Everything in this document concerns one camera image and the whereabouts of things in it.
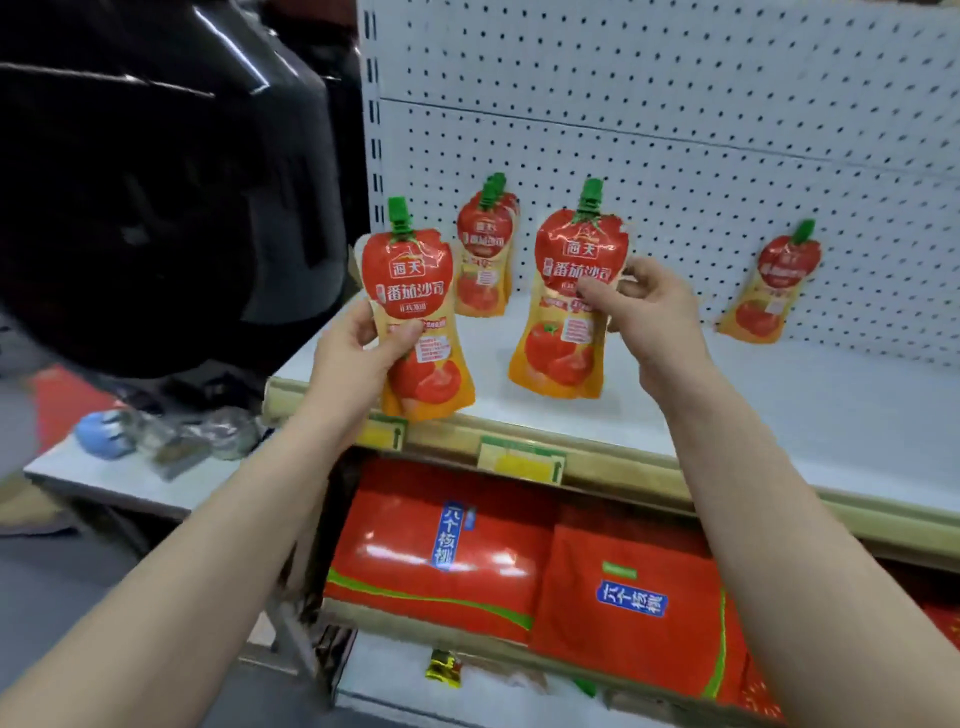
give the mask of right hand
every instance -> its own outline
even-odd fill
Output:
[[[609,314],[640,365],[640,385],[658,403],[712,369],[700,329],[697,298],[689,284],[649,257],[627,260],[616,286],[581,278],[577,287],[594,308]]]

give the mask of floor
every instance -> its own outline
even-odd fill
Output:
[[[0,377],[0,473],[36,452],[27,392]],[[124,577],[126,551],[77,534],[0,538],[0,692],[53,646]],[[392,728],[395,723],[350,711],[321,715],[293,678],[236,664],[204,728]]]

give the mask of green plastic cap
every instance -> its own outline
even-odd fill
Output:
[[[393,231],[395,239],[402,240],[413,233],[405,197],[389,198],[387,200],[387,215],[390,218],[390,229]]]
[[[497,197],[502,195],[503,190],[507,188],[507,176],[503,172],[494,172],[487,179],[493,180],[496,184]]]
[[[603,201],[603,180],[587,177],[584,189],[580,193],[580,203],[577,205],[577,218],[595,217],[600,214],[600,203]]]
[[[793,245],[801,245],[805,243],[813,235],[813,229],[817,227],[817,221],[808,218],[803,220],[800,225],[797,226],[797,229],[793,231],[793,236],[790,238],[790,242]]]
[[[480,192],[480,209],[490,209],[500,199],[503,190],[497,186],[497,180],[494,175],[487,177],[483,184],[483,190]]]

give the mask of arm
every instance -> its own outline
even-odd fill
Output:
[[[331,466],[419,334],[415,322],[363,351],[370,304],[338,319],[297,414],[0,697],[0,725],[199,724]]]
[[[709,358],[697,302],[650,259],[581,279],[640,363],[750,645],[791,725],[946,728],[960,653],[790,463]]]

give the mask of blue label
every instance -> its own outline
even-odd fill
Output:
[[[612,604],[621,609],[629,609],[631,612],[640,612],[642,615],[663,617],[669,600],[666,595],[604,579],[597,589],[597,601]]]
[[[440,525],[437,526],[437,538],[433,542],[433,556],[430,564],[441,571],[449,571],[457,558],[457,544],[460,543],[460,531],[464,526],[464,507],[457,503],[444,503],[440,512]]]

